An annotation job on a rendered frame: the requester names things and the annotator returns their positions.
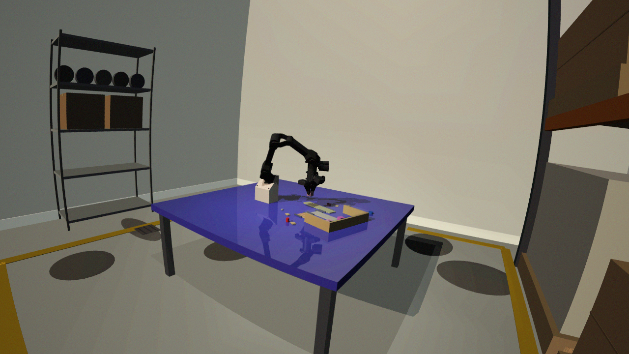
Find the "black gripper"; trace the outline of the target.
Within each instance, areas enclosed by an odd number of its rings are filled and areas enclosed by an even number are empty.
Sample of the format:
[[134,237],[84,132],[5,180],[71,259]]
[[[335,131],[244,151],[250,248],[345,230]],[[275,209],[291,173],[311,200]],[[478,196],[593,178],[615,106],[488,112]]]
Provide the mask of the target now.
[[315,191],[316,187],[317,187],[317,183],[312,180],[312,175],[313,174],[317,174],[316,171],[306,171],[307,173],[307,178],[305,179],[300,179],[297,181],[297,184],[301,184],[303,186],[305,186],[305,190],[307,191],[307,194],[310,195],[310,190]]

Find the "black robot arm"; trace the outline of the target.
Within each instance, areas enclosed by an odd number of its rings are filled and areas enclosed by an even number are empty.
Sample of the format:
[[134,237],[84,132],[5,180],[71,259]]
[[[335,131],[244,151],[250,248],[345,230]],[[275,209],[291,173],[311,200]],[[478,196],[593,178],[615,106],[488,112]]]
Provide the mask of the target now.
[[[280,139],[285,139],[280,143]],[[298,143],[291,135],[285,134],[272,134],[269,142],[269,152],[263,164],[261,165],[260,179],[264,179],[264,183],[273,183],[276,176],[270,171],[272,170],[273,163],[271,163],[273,155],[277,148],[290,146],[301,155],[305,157],[305,163],[308,163],[309,171],[329,171],[329,161],[321,161],[317,152],[312,149],[307,149],[301,143]],[[323,184],[325,176],[319,176],[318,173],[312,175],[312,180],[317,184]]]

